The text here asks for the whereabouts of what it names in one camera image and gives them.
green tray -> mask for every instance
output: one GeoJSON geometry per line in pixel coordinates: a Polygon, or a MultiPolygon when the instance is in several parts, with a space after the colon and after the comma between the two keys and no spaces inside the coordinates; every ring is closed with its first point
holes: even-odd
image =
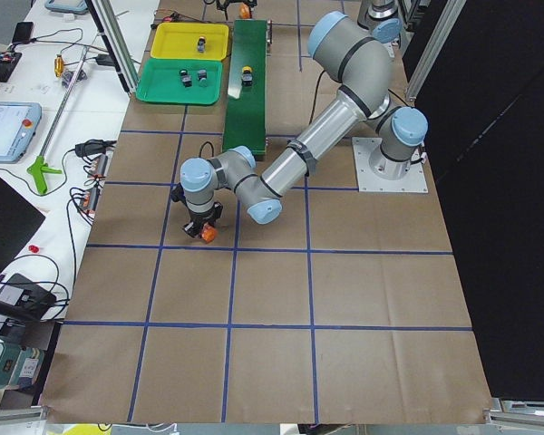
{"type": "Polygon", "coordinates": [[[137,86],[137,98],[142,102],[168,104],[197,104],[209,106],[219,98],[221,62],[193,59],[149,59],[137,86]],[[188,70],[192,85],[186,88],[180,71],[188,70]],[[199,86],[198,71],[206,70],[208,85],[199,86]]]}

touchscreen display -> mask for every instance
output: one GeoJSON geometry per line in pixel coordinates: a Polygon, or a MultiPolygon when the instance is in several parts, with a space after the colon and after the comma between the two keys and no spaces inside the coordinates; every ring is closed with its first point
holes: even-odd
{"type": "Polygon", "coordinates": [[[8,155],[30,106],[0,105],[0,156],[8,155]]]}

green object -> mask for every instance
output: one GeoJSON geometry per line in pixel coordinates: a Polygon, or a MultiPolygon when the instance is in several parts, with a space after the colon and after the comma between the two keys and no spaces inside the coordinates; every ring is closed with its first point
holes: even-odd
{"type": "Polygon", "coordinates": [[[137,98],[142,102],[209,106],[219,98],[221,69],[218,61],[149,59],[137,86],[137,98]],[[191,86],[183,84],[181,70],[187,70],[191,86]],[[202,83],[198,80],[200,70],[208,75],[202,83]]]}
{"type": "Polygon", "coordinates": [[[264,20],[234,23],[223,150],[244,145],[256,157],[266,154],[266,32],[264,20]],[[245,66],[252,69],[251,86],[242,85],[245,66]]]}
{"type": "Polygon", "coordinates": [[[30,175],[33,176],[34,184],[36,185],[36,190],[40,195],[44,195],[48,190],[46,186],[46,180],[44,179],[44,173],[47,174],[62,174],[63,172],[60,169],[50,168],[48,163],[44,161],[44,156],[36,156],[36,160],[32,165],[26,170],[30,175]]]}

orange object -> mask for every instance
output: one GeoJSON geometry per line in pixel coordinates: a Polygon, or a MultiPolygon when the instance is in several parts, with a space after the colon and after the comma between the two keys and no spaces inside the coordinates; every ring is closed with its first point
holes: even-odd
{"type": "Polygon", "coordinates": [[[203,238],[206,243],[213,242],[217,235],[218,231],[212,225],[203,224],[203,229],[201,230],[201,238],[203,238]]]}
{"type": "Polygon", "coordinates": [[[248,20],[249,18],[252,17],[252,11],[250,11],[250,8],[245,3],[242,3],[239,6],[239,17],[242,20],[248,20]]]}

white table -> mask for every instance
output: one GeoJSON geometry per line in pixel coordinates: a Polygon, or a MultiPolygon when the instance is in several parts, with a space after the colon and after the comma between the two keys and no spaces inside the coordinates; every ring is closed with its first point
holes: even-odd
{"type": "MultiPolygon", "coordinates": [[[[159,0],[112,0],[112,6],[118,18],[123,37],[129,48],[131,58],[140,62],[145,51],[149,36],[150,24],[153,22],[153,11],[159,0]]],[[[33,37],[52,34],[61,29],[83,29],[81,43],[93,44],[104,48],[101,37],[90,14],[77,15],[72,22],[65,22],[63,14],[53,13],[44,8],[44,2],[36,2],[25,21],[34,22],[33,37]]],[[[56,41],[73,42],[78,39],[78,31],[60,33],[53,37],[44,38],[56,41]]],[[[43,117],[38,125],[26,154],[15,164],[0,164],[0,168],[9,169],[14,174],[26,179],[34,185],[32,177],[26,169],[34,162],[39,150],[44,144],[53,118],[63,99],[65,92],[61,80],[54,76],[54,58],[64,48],[59,43],[31,43],[19,45],[16,51],[23,54],[8,83],[1,83],[0,102],[37,102],[42,106],[43,117]]],[[[63,52],[67,63],[78,61],[82,47],[73,46],[63,52]]],[[[90,51],[87,57],[94,57],[96,51],[90,51]]],[[[63,116],[59,121],[51,144],[46,152],[46,161],[54,168],[61,167],[63,154],[74,147],[76,143],[89,139],[115,140],[119,136],[121,124],[129,95],[121,87],[114,68],[101,67],[94,61],[89,61],[83,67],[87,80],[78,82],[67,102],[63,116]]],[[[31,204],[46,215],[44,223],[36,232],[28,245],[40,247],[40,254],[49,256],[60,267],[59,282],[65,285],[69,292],[73,286],[73,251],[69,235],[66,204],[69,200],[69,188],[84,189],[87,180],[83,171],[84,162],[74,153],[66,157],[66,172],[68,180],[65,186],[52,195],[40,197],[28,191],[28,187],[0,170],[0,177],[24,196],[31,204]]],[[[45,175],[49,190],[55,189],[63,182],[63,175],[45,175]]],[[[80,264],[90,227],[71,209],[74,243],[77,251],[77,264],[80,264]]],[[[21,254],[28,254],[25,247],[21,254]]],[[[53,266],[43,259],[26,258],[17,261],[6,270],[6,279],[13,273],[20,273],[31,280],[54,279],[53,266]]],[[[65,298],[62,290],[55,290],[59,299],[65,298]]],[[[58,312],[51,309],[44,319],[51,318],[58,312]]]]}

